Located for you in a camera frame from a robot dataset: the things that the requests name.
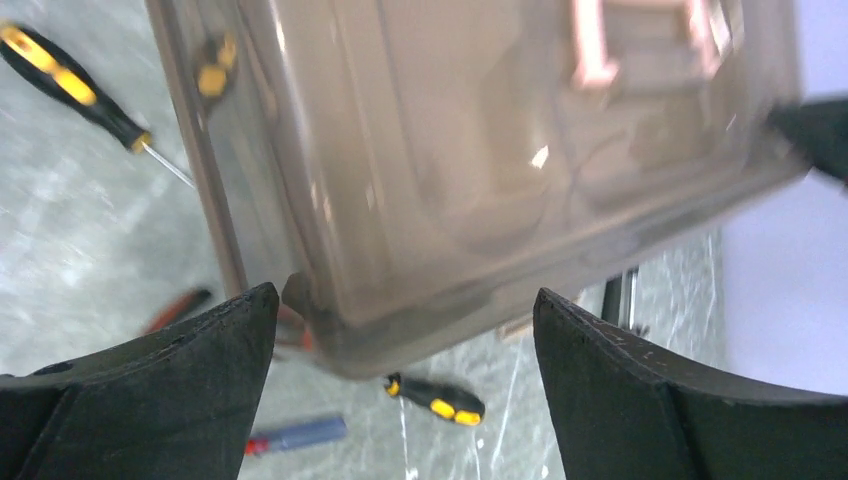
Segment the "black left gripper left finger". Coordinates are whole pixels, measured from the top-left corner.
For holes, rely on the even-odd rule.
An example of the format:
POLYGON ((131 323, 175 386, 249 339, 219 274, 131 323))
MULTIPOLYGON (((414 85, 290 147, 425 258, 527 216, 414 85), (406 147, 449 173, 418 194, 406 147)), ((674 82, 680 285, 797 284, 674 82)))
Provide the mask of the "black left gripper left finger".
POLYGON ((269 369, 263 283, 123 344, 1 378, 5 479, 234 479, 269 369))

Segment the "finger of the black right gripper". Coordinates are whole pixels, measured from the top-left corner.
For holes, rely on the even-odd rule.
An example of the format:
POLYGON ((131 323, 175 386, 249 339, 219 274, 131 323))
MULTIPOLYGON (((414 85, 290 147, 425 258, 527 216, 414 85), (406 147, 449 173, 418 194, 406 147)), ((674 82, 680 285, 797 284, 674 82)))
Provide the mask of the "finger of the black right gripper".
POLYGON ((847 185, 847 98, 774 107, 768 125, 813 168, 847 185))

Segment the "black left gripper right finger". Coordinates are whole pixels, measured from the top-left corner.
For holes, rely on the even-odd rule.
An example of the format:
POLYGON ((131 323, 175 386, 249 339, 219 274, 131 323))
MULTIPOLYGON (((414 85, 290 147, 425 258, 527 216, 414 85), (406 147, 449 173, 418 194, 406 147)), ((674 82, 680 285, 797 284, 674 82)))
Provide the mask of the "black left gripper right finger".
POLYGON ((570 479, 843 479, 847 400, 735 375, 538 292, 534 342, 570 479))

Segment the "beige plastic toolbox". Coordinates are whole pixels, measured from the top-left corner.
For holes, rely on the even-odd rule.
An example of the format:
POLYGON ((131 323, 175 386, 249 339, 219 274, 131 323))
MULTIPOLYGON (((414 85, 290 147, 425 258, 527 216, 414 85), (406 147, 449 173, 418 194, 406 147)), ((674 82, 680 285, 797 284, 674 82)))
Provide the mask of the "beige plastic toolbox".
POLYGON ((151 1, 225 291, 347 378, 710 229, 803 169, 790 1, 151 1), (226 93, 194 55, 234 35, 226 93))

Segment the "orange black needle nose pliers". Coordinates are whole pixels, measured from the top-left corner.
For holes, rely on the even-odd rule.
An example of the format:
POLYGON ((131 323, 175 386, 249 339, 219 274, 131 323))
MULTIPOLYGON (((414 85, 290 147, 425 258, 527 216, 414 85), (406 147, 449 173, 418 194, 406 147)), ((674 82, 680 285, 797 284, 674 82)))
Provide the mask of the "orange black needle nose pliers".
MULTIPOLYGON (((148 335, 167 326, 190 318, 202 310, 210 301, 212 293, 204 287, 198 287, 184 292, 164 307, 141 331, 148 335)), ((276 315, 276 334, 274 359, 283 359, 283 350, 303 353, 313 352, 311 332, 302 316, 291 307, 280 303, 276 315)))

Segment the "large black yellow screwdriver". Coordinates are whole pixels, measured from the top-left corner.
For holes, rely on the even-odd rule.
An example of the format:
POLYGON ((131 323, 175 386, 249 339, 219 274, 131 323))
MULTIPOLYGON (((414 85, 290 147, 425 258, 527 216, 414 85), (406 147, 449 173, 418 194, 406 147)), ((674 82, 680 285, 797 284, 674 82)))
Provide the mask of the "large black yellow screwdriver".
POLYGON ((477 426, 482 423, 486 406, 473 392, 461 386, 403 376, 393 373, 384 389, 393 398, 404 398, 454 424, 477 426))

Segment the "black yellow screwdriver near latch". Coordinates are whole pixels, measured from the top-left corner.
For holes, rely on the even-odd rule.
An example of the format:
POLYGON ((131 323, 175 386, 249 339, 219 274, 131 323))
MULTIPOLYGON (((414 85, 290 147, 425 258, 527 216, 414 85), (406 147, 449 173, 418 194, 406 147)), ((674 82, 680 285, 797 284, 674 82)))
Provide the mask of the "black yellow screwdriver near latch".
POLYGON ((194 55, 194 85, 206 101, 221 98, 229 88, 237 64, 238 47, 231 33, 209 37, 194 55))

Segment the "small black yellow screwdriver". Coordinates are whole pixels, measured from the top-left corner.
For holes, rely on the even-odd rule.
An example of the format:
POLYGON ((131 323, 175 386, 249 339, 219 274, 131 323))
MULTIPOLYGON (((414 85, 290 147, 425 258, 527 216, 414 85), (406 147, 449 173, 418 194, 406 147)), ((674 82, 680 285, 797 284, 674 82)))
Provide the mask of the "small black yellow screwdriver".
POLYGON ((102 128, 134 154, 146 153, 193 188, 193 180, 153 147, 152 134, 137 124, 70 54, 20 23, 1 25, 1 57, 37 90, 102 128))

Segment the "blue handled screwdriver red collar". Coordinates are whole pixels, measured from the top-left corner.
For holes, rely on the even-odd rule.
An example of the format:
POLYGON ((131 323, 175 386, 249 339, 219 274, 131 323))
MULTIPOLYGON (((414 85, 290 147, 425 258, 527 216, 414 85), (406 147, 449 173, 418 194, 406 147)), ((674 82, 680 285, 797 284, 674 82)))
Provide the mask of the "blue handled screwdriver red collar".
POLYGON ((340 440, 347 433, 346 422, 340 415, 311 418, 252 434, 245 455, 258 456, 307 448, 340 440))

